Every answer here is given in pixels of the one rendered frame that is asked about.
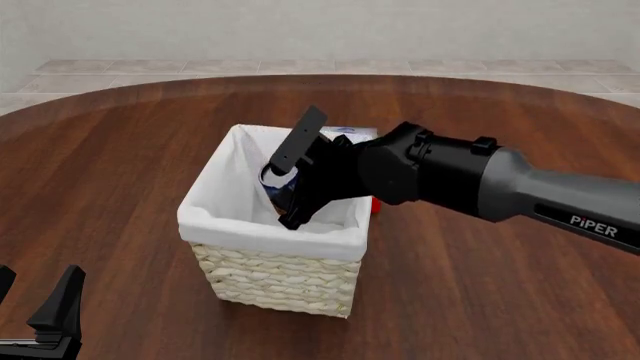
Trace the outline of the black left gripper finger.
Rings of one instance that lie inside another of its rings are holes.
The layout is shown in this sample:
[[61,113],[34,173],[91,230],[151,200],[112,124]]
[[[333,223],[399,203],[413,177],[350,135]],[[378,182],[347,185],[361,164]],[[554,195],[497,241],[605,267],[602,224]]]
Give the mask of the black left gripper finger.
[[9,293],[15,279],[16,273],[9,266],[0,264],[0,305]]
[[48,299],[27,320],[37,338],[81,338],[80,305],[86,272],[67,267]]

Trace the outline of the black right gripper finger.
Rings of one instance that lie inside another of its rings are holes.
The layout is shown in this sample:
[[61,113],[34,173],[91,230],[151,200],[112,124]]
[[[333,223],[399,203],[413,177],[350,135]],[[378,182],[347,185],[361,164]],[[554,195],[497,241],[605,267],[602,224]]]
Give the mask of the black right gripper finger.
[[298,180],[294,185],[286,185],[277,194],[278,221],[288,230],[298,230],[329,202],[326,194]]

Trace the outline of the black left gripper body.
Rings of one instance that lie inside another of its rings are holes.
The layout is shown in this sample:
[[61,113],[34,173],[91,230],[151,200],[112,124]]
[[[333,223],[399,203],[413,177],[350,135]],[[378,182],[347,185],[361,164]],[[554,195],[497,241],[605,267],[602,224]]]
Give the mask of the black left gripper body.
[[37,332],[34,339],[0,339],[0,360],[77,360],[81,341],[81,332]]

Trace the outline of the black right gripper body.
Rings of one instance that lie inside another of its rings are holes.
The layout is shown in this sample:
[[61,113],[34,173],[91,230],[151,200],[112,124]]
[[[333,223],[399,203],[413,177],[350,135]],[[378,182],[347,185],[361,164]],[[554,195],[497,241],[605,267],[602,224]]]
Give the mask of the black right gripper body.
[[358,168],[360,155],[375,140],[352,142],[345,134],[333,140],[319,134],[298,162],[297,199],[324,203],[372,196]]

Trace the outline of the alphabet soup tin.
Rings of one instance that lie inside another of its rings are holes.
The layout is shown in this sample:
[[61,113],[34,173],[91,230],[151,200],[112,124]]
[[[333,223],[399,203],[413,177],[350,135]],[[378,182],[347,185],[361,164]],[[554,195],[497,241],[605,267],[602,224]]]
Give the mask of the alphabet soup tin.
[[297,179],[298,170],[296,167],[293,167],[289,173],[283,176],[277,176],[273,172],[271,164],[266,164],[262,168],[259,174],[259,182],[279,215],[288,212]]

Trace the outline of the white wicker basket with liner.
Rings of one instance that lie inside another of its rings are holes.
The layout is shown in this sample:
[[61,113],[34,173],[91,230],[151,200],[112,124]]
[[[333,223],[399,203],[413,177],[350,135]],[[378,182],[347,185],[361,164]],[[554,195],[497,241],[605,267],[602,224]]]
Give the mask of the white wicker basket with liner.
[[259,173],[289,133],[232,126],[177,209],[179,235],[219,299],[346,318],[373,199],[335,201],[298,230],[283,227]]

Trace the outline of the white box with blue print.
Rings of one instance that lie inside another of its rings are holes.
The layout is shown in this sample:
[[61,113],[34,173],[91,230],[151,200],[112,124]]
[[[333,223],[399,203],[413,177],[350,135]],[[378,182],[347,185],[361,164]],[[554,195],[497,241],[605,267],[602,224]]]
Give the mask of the white box with blue print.
[[352,143],[361,143],[374,140],[378,137],[376,128],[357,128],[357,127],[329,127],[321,128],[320,133],[330,140],[341,135],[345,135]]

